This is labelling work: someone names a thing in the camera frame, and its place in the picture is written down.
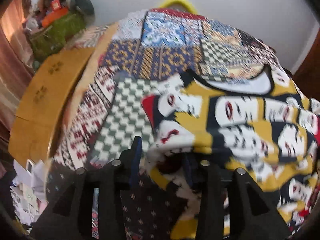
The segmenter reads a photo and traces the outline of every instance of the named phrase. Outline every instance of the gray wall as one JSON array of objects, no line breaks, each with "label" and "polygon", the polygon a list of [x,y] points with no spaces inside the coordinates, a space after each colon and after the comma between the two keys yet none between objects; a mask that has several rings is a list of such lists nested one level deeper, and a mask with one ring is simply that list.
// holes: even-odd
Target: gray wall
[{"label": "gray wall", "polygon": [[[156,7],[162,0],[91,0],[96,25],[117,21],[131,11]],[[317,30],[304,0],[189,0],[198,13],[248,32],[277,50],[283,67],[295,71]]]}]

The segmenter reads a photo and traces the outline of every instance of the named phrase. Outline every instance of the black neckline trim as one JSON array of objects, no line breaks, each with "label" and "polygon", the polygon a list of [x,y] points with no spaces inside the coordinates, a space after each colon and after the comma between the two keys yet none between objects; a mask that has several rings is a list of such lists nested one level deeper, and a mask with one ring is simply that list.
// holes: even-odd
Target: black neckline trim
[{"label": "black neckline trim", "polygon": [[272,75],[271,75],[271,67],[269,64],[264,64],[263,69],[261,70],[261,72],[256,75],[255,77],[251,78],[251,79],[247,79],[247,80],[254,80],[258,77],[260,77],[263,73],[266,73],[269,82],[270,82],[270,90],[266,93],[266,94],[246,94],[246,93],[240,93],[240,92],[234,92],[234,91],[229,91],[229,90],[225,90],[222,88],[217,88],[211,84],[209,84],[206,80],[204,80],[201,76],[197,75],[192,69],[188,68],[187,69],[187,73],[190,74],[195,80],[197,80],[199,83],[201,83],[202,85],[204,85],[205,87],[209,88],[209,89],[214,89],[214,90],[218,90],[218,91],[223,91],[223,92],[227,92],[228,95],[241,95],[241,96],[251,96],[251,97],[256,97],[256,96],[267,96],[269,94],[271,94],[274,90],[275,87],[275,83],[273,81]]}]

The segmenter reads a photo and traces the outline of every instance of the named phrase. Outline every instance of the yellow wooden board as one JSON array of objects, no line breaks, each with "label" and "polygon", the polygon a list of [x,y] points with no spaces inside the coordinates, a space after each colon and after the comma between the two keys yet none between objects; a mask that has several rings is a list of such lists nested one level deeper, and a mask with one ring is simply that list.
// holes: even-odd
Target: yellow wooden board
[{"label": "yellow wooden board", "polygon": [[9,141],[9,153],[22,167],[27,159],[45,161],[55,151],[63,107],[93,51],[74,49],[52,55],[31,80],[16,112]]}]

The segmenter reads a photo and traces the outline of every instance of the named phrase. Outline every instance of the curtain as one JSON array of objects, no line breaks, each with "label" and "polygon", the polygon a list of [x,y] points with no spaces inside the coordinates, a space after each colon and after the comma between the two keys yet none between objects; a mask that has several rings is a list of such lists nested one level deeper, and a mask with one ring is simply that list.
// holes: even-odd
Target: curtain
[{"label": "curtain", "polygon": [[33,74],[32,49],[22,29],[22,0],[13,0],[0,19],[0,149],[7,151],[19,101]]}]

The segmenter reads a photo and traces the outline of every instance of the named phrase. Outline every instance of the metal bolt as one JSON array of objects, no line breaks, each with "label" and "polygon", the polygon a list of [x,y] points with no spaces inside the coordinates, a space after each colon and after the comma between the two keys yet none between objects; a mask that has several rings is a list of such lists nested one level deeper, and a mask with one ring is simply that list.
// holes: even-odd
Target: metal bolt
[{"label": "metal bolt", "polygon": [[76,169],[76,174],[78,174],[78,175],[84,174],[84,172],[85,172],[85,169],[84,169],[84,168],[78,168],[78,169]]},{"label": "metal bolt", "polygon": [[201,164],[202,166],[204,166],[204,167],[207,167],[207,166],[210,165],[210,162],[207,161],[207,160],[202,160],[202,161],[200,162],[200,164]]},{"label": "metal bolt", "polygon": [[245,174],[245,169],[244,169],[244,168],[239,168],[239,169],[237,169],[237,172],[238,172],[240,175],[244,175],[244,174]]},{"label": "metal bolt", "polygon": [[113,160],[111,164],[113,166],[119,166],[121,164],[121,160]]}]

